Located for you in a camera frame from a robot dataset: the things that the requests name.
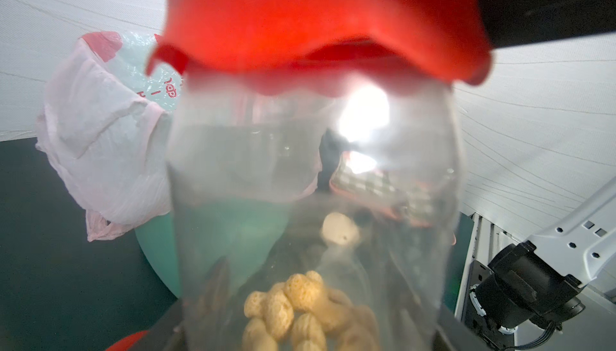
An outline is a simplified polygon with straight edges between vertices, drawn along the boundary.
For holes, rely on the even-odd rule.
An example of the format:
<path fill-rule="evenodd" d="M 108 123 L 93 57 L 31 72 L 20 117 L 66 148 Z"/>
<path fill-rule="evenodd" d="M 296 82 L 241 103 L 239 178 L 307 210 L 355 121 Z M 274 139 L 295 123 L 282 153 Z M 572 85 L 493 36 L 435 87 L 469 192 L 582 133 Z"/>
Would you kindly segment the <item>mint green trash bin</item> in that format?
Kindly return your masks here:
<path fill-rule="evenodd" d="M 137 227 L 135 232 L 142 253 L 154 272 L 175 297 L 181 297 L 172 215 L 157 216 Z"/>

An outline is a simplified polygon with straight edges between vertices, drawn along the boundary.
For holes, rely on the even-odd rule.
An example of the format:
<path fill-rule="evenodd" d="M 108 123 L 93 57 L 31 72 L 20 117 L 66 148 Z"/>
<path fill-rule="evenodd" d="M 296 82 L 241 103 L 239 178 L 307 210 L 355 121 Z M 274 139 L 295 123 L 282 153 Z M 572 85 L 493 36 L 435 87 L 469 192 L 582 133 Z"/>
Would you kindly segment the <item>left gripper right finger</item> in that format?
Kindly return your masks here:
<path fill-rule="evenodd" d="M 442 306 L 432 341 L 433 351 L 490 351 L 481 338 L 457 320 L 453 313 Z"/>

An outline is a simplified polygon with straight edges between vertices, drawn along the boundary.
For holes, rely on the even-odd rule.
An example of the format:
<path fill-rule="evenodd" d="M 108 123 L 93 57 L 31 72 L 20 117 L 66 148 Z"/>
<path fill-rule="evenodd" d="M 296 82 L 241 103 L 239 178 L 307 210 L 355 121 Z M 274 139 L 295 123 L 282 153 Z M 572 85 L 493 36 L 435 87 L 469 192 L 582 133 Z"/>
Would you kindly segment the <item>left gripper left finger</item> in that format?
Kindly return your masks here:
<path fill-rule="evenodd" d="M 146 335 L 129 348 L 130 351 L 185 351 L 183 300 L 177 300 Z"/>

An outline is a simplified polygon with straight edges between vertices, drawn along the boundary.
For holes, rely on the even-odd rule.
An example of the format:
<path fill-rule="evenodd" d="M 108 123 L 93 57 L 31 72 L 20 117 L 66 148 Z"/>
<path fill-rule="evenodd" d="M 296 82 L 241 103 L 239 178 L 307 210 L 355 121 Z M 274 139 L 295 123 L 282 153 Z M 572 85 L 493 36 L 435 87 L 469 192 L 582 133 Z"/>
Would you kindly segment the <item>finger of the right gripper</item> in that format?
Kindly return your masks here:
<path fill-rule="evenodd" d="M 615 0 L 478 0 L 496 49 L 615 31 Z"/>

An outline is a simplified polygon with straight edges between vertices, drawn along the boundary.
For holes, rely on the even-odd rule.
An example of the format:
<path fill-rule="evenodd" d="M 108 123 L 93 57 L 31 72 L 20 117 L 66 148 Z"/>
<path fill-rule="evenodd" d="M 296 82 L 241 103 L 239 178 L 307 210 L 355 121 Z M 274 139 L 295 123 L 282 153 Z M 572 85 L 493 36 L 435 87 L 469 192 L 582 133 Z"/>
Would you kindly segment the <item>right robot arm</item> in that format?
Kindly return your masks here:
<path fill-rule="evenodd" d="M 537 349 L 615 262 L 615 0 L 479 0 L 495 52 L 455 88 L 473 217 L 468 349 Z"/>

